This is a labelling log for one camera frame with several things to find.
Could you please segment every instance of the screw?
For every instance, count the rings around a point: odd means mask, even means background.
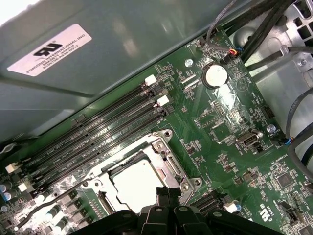
[[[181,212],[186,212],[186,211],[188,211],[188,208],[187,207],[180,207],[179,210]]]
[[[266,130],[272,134],[276,131],[276,126],[274,126],[273,124],[270,124],[267,126]]]
[[[298,64],[298,66],[302,67],[302,66],[305,66],[307,64],[307,61],[302,59],[302,60],[299,60],[297,62],[297,64]]]
[[[164,148],[164,144],[162,142],[157,142],[155,147],[157,151],[161,151]]]
[[[220,213],[220,212],[218,212],[218,211],[213,212],[213,215],[214,215],[215,217],[222,217],[222,213]]]
[[[200,180],[195,180],[195,185],[200,185]]]
[[[259,138],[262,138],[263,136],[264,136],[263,132],[260,131],[260,132],[258,133],[258,137],[259,137]]]
[[[189,189],[188,183],[182,183],[182,184],[181,184],[181,189],[182,189],[183,191],[188,191],[188,189]]]
[[[194,61],[192,59],[187,59],[185,60],[185,66],[186,67],[191,67],[194,64]]]

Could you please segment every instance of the electrolytic capacitor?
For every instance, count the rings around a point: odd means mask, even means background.
[[[58,205],[55,205],[51,210],[45,214],[45,217],[47,220],[52,220],[60,211],[60,207]]]
[[[18,192],[15,189],[10,189],[4,194],[5,201],[10,201],[12,198],[15,198],[18,195]]]
[[[65,218],[62,218],[57,224],[56,226],[54,227],[53,231],[56,233],[56,234],[61,234],[61,231],[65,228],[67,224],[67,220]]]
[[[49,192],[43,192],[38,195],[35,199],[36,203],[42,203],[49,196]]]
[[[0,192],[4,193],[12,188],[12,183],[7,181],[0,184]]]

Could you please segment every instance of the chip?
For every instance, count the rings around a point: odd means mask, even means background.
[[[292,178],[287,173],[278,177],[277,180],[278,180],[278,182],[282,188],[284,188],[284,187],[286,187],[292,183]]]
[[[252,176],[251,176],[250,172],[243,174],[243,179],[246,182],[250,182],[252,180]]]
[[[45,234],[49,234],[50,232],[52,232],[52,228],[50,226],[45,227],[44,232]]]
[[[313,234],[313,228],[310,225],[308,225],[307,227],[299,230],[299,233],[301,235],[312,235]]]

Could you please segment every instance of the surface-mount component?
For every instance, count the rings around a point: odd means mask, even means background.
[[[44,233],[45,234],[49,234],[50,232],[52,232],[52,228],[50,226],[47,226],[44,228]]]
[[[292,183],[292,177],[288,173],[285,173],[282,176],[278,177],[277,181],[282,188],[285,188]]]
[[[65,197],[63,197],[60,201],[58,201],[58,204],[59,205],[65,205],[65,204],[68,204],[70,203],[77,195],[77,192],[74,191],[68,195],[66,195]]]
[[[203,84],[210,89],[217,89],[227,83],[227,70],[218,63],[212,63],[205,66],[202,73]]]
[[[307,227],[299,230],[300,235],[312,235],[313,234],[313,228],[311,225],[308,225]]]

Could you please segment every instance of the ram slot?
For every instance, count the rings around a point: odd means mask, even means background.
[[[53,151],[54,149],[62,147],[67,142],[68,139],[71,139],[72,136],[75,136],[75,134],[81,130],[82,126],[86,126],[94,122],[101,116],[106,115],[110,112],[113,112],[114,110],[119,108],[121,105],[129,102],[130,100],[132,100],[133,98],[135,98],[137,95],[139,95],[142,92],[143,92],[143,88],[141,86],[137,87],[136,89],[132,90],[130,93],[126,94],[125,96],[119,98],[117,101],[110,104],[104,110],[98,112],[97,114],[93,115],[90,118],[83,120],[80,123],[80,125],[73,127],[71,130],[69,130],[68,132],[66,132],[65,134],[63,134],[62,136],[60,136],[53,142],[51,142],[48,146],[45,146],[41,148],[40,150],[38,150],[37,152],[35,152],[34,154],[32,154],[32,156],[34,156],[36,159],[37,158],[41,159],[41,157],[46,156],[49,152]],[[33,158],[29,159],[28,157],[26,157],[25,160],[22,160],[22,163],[31,161],[32,159]]]
[[[86,152],[90,151],[91,148],[96,148],[99,145],[101,145],[103,142],[105,142],[106,140],[108,140],[109,138],[111,138],[112,136],[118,134],[119,132],[121,132],[122,130],[128,128],[129,126],[132,126],[133,124],[135,124],[138,120],[140,120],[142,117],[144,117],[145,115],[154,112],[155,108],[153,106],[146,106],[145,108],[141,109],[140,112],[129,120],[127,120],[125,123],[116,126],[115,128],[113,128],[112,130],[110,130],[109,132],[107,132],[106,134],[104,134],[103,136],[101,136],[101,138],[96,139],[94,141],[90,141],[88,144],[86,144],[82,149],[79,149],[78,152],[74,151],[72,152],[70,155],[66,155],[65,157],[60,157],[59,159],[54,161],[54,165],[52,165],[51,167],[46,167],[44,172],[40,173],[40,176],[37,177],[36,179],[34,179],[34,181],[38,181],[39,179],[42,179],[43,177],[45,177],[46,175],[50,174],[51,171],[57,171],[60,168],[64,167],[64,164],[66,164],[69,160],[71,160],[74,156],[81,156],[84,155]]]
[[[163,113],[163,112],[159,113],[157,115],[152,115],[151,117],[149,117],[147,120],[145,120],[143,123],[141,123],[137,127],[132,128],[130,132],[120,136],[119,138],[110,142],[110,144],[105,145],[104,147],[99,149],[96,153],[86,156],[85,158],[83,158],[82,161],[77,161],[77,159],[76,159],[76,160],[70,162],[69,165],[71,165],[71,166],[69,168],[65,169],[64,171],[59,172],[61,174],[58,175],[56,178],[47,177],[47,179],[38,186],[38,190],[44,191],[44,190],[48,189],[53,184],[59,182],[60,180],[64,179],[65,177],[69,176],[73,171],[78,170],[79,168],[89,164],[91,161],[93,161],[100,154],[105,154],[105,153],[111,151],[115,147],[117,147],[120,144],[122,144],[123,142],[127,141],[127,139],[129,139],[132,135],[135,135],[136,133],[139,133],[139,132],[145,130],[147,127],[149,127],[152,124],[154,124],[155,122],[161,120],[164,116],[165,116],[165,113]]]
[[[142,97],[141,99],[139,99],[138,101],[136,101],[135,103],[132,103],[130,106],[128,106],[126,109],[122,110],[121,112],[113,115],[111,118],[109,118],[107,121],[103,122],[101,125],[97,125],[92,129],[89,129],[88,132],[83,132],[80,137],[74,141],[69,141],[64,148],[60,149],[59,151],[56,151],[55,153],[51,154],[51,156],[48,157],[43,157],[43,159],[41,159],[39,162],[35,163],[34,165],[31,166],[25,166],[27,168],[28,171],[36,171],[37,168],[40,165],[47,165],[51,162],[53,162],[55,160],[56,156],[63,156],[63,155],[68,155],[70,154],[69,152],[69,147],[71,147],[70,149],[74,149],[73,145],[78,146],[80,144],[82,144],[83,142],[86,141],[86,137],[88,136],[92,136],[97,134],[99,131],[101,131],[102,129],[104,129],[105,127],[108,127],[110,125],[112,125],[113,123],[115,123],[116,121],[122,119],[125,116],[129,116],[132,115],[134,111],[136,111],[136,109],[138,109],[139,107],[143,106],[144,104],[147,103],[147,98]]]

